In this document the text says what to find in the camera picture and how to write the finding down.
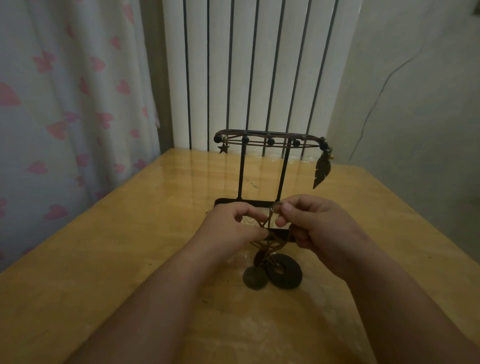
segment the hand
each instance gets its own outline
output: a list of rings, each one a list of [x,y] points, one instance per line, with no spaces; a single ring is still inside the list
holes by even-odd
[[[240,223],[243,216],[258,222],[268,217],[246,202],[219,204],[205,217],[190,243],[202,247],[202,251],[220,262],[233,255],[245,243],[266,239],[267,229]]]
[[[338,277],[347,280],[364,257],[380,249],[339,204],[325,198],[298,194],[282,200],[278,227],[291,222],[300,248],[312,250]]]

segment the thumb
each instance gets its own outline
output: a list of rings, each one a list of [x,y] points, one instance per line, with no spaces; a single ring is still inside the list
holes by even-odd
[[[247,242],[259,242],[267,238],[268,230],[260,226],[244,225],[243,236]]]
[[[287,221],[290,221],[300,228],[311,230],[315,226],[316,218],[313,212],[298,210],[288,202],[282,204],[280,211]]]

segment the pendant hole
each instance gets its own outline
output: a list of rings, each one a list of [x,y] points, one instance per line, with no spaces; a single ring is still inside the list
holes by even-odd
[[[283,263],[278,262],[278,265],[275,266],[274,271],[278,274],[285,274],[286,269]]]

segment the fingernail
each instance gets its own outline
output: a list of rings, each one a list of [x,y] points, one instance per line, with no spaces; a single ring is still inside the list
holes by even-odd
[[[293,206],[288,202],[285,202],[282,204],[282,210],[284,210],[285,212],[289,212],[292,209],[292,207]]]

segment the curtain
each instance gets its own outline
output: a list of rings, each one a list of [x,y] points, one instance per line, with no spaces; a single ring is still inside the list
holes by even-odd
[[[138,0],[0,5],[0,270],[160,155]]]

